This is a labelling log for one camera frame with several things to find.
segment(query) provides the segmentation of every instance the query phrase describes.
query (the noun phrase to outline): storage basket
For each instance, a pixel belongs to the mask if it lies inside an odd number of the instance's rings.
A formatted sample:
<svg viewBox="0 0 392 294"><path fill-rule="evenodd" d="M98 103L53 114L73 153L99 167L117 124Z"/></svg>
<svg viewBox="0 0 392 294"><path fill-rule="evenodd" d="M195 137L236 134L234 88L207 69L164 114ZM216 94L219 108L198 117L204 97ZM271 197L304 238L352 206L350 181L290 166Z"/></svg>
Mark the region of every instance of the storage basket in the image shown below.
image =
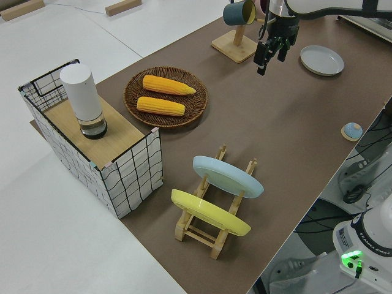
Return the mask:
<svg viewBox="0 0 392 294"><path fill-rule="evenodd" d="M76 62L79 60L51 70L18 90L60 161L108 210L122 218L163 184L159 129L130 143L124 152L99 168L45 114L67 99L59 74L64 66Z"/></svg>

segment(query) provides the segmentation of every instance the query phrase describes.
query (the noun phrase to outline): corn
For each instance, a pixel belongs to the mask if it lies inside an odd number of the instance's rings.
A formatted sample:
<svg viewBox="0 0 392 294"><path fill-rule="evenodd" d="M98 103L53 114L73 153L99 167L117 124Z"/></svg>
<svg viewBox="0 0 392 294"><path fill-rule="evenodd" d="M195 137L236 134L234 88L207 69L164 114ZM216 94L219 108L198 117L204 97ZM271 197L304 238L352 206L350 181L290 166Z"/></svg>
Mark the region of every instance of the corn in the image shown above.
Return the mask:
<svg viewBox="0 0 392 294"><path fill-rule="evenodd" d="M196 93L196 90L187 84L169 78L157 77L155 75L144 76L143 88L154 92L174 95L189 95Z"/></svg>
<svg viewBox="0 0 392 294"><path fill-rule="evenodd" d="M137 109L158 115L182 116L185 113L185 105L183 104L146 96L139 97Z"/></svg>

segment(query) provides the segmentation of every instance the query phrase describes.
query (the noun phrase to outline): blue mug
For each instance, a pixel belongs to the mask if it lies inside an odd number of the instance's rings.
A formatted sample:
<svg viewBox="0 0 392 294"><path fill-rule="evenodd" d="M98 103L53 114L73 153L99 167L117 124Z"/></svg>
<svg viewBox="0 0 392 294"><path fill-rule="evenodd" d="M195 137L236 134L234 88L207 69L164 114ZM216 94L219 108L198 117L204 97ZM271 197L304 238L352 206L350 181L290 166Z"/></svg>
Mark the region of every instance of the blue mug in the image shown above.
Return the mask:
<svg viewBox="0 0 392 294"><path fill-rule="evenodd" d="M231 0L223 10L223 19L229 26L250 25L256 19L256 6L252 0Z"/></svg>

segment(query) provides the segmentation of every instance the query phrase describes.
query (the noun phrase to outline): woven basket tray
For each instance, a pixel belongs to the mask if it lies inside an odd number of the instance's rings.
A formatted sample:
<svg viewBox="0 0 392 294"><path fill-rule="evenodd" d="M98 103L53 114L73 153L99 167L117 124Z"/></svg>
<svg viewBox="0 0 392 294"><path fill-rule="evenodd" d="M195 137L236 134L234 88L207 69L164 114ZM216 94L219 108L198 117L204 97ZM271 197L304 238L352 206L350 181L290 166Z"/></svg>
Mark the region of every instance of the woven basket tray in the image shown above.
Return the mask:
<svg viewBox="0 0 392 294"><path fill-rule="evenodd" d="M156 75L158 77L171 78L194 88L193 95L179 96L162 94L143 89L143 77L145 75ZM137 99L140 96L149 96L174 101L185 105L183 116L156 115L137 110ZM175 67L153 67L146 69L134 76L124 90L124 103L129 112L146 124L156 127L179 127L195 121L204 111L208 102L208 93L204 84L191 73Z"/></svg>

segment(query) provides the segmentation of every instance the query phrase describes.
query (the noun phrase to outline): green light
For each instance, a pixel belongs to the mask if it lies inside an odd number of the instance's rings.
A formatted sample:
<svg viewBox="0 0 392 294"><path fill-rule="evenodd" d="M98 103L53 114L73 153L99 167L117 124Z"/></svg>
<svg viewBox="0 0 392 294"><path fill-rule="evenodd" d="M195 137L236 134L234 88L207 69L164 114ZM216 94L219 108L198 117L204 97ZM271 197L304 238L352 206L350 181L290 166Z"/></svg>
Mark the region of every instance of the green light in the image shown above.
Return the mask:
<svg viewBox="0 0 392 294"><path fill-rule="evenodd" d="M342 263L347 266L347 264L349 263L349 261L355 260L358 258L359 255L362 255L362 251L359 250L355 250L355 251L351 251L345 254L342 254Z"/></svg>

